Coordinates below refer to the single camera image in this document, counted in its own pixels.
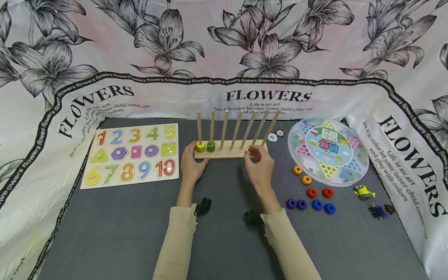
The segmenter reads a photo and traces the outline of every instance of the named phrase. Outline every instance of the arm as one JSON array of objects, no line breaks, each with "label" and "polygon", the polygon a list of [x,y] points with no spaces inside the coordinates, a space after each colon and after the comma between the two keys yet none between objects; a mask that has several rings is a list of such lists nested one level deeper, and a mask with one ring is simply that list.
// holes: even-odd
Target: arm
[{"label": "arm", "polygon": [[195,141],[191,142],[182,155],[179,196],[176,206],[170,210],[168,229],[155,265],[153,280],[187,279],[191,244],[197,224],[194,215],[196,204],[191,203],[194,185],[210,160],[196,162],[193,157],[195,146]]},{"label": "arm", "polygon": [[285,279],[321,280],[271,187],[274,160],[260,146],[250,146],[244,160],[250,181],[263,205],[265,214],[261,218],[266,225],[265,236],[277,255]]},{"label": "arm", "polygon": [[285,279],[321,280],[286,211],[283,208],[279,212],[269,211],[269,205],[278,204],[274,191],[271,195],[260,196],[260,199],[265,213],[271,213],[261,214],[261,218],[266,225],[265,236],[277,255]]}]

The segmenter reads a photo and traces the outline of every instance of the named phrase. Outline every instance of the hand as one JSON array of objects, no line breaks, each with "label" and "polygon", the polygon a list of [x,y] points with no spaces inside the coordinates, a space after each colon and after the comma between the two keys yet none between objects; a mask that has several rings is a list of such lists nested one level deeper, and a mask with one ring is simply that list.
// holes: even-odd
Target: hand
[{"label": "hand", "polygon": [[274,160],[266,150],[261,146],[250,146],[249,151],[245,151],[244,162],[249,179],[257,193],[260,194],[271,189]]},{"label": "hand", "polygon": [[196,149],[196,141],[191,142],[185,147],[182,154],[181,171],[182,183],[179,189],[176,206],[191,207],[193,201],[193,190],[196,181],[202,176],[210,158],[204,159],[202,162],[196,162],[194,159],[194,150]]},{"label": "hand", "polygon": [[182,171],[182,183],[194,184],[202,176],[205,167],[207,166],[210,158],[204,159],[202,162],[196,162],[194,159],[194,150],[196,149],[196,141],[191,142],[185,147],[182,154],[181,171]]},{"label": "hand", "polygon": [[281,212],[282,207],[271,187],[274,160],[263,147],[250,146],[249,151],[245,151],[244,162],[246,164],[247,173],[249,174],[249,179],[254,185],[255,191],[263,205],[264,213],[269,215]]}]

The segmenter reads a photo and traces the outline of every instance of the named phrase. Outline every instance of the wooden number puzzle board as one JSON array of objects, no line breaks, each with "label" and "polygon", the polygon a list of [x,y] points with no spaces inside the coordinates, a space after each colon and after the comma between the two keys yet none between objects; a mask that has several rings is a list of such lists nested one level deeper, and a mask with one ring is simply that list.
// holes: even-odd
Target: wooden number puzzle board
[{"label": "wooden number puzzle board", "polygon": [[96,131],[81,189],[179,178],[177,123]]}]

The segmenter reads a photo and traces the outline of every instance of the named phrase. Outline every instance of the toy figure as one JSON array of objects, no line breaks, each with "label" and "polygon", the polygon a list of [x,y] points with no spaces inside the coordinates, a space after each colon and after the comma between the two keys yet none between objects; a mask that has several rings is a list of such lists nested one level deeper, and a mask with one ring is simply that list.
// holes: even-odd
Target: toy figure
[{"label": "toy figure", "polygon": [[362,184],[355,186],[355,193],[356,193],[356,195],[359,195],[360,200],[369,200],[372,198],[372,196],[376,197],[375,193],[370,192],[367,189],[366,185],[362,185]]},{"label": "toy figure", "polygon": [[387,217],[387,215],[392,215],[395,213],[395,207],[389,204],[384,204],[381,206],[380,204],[370,204],[369,207],[370,213],[374,218],[378,218],[379,220],[382,220]]}]

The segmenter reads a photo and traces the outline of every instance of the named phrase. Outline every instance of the yellow triangle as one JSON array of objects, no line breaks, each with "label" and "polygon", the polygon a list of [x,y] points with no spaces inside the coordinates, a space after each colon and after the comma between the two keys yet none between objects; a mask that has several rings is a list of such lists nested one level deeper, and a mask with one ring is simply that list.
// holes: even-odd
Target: yellow triangle
[{"label": "yellow triangle", "polygon": [[322,126],[326,126],[333,129],[335,128],[330,120],[326,120]]},{"label": "yellow triangle", "polygon": [[97,163],[97,162],[105,162],[108,160],[108,157],[106,156],[106,153],[103,149],[100,149],[90,160],[91,164]]},{"label": "yellow triangle", "polygon": [[320,168],[322,169],[325,179],[327,180],[331,180],[333,176],[336,175],[336,172],[339,170],[339,167],[328,166],[326,164],[323,164],[322,162],[319,162],[319,165]]}]

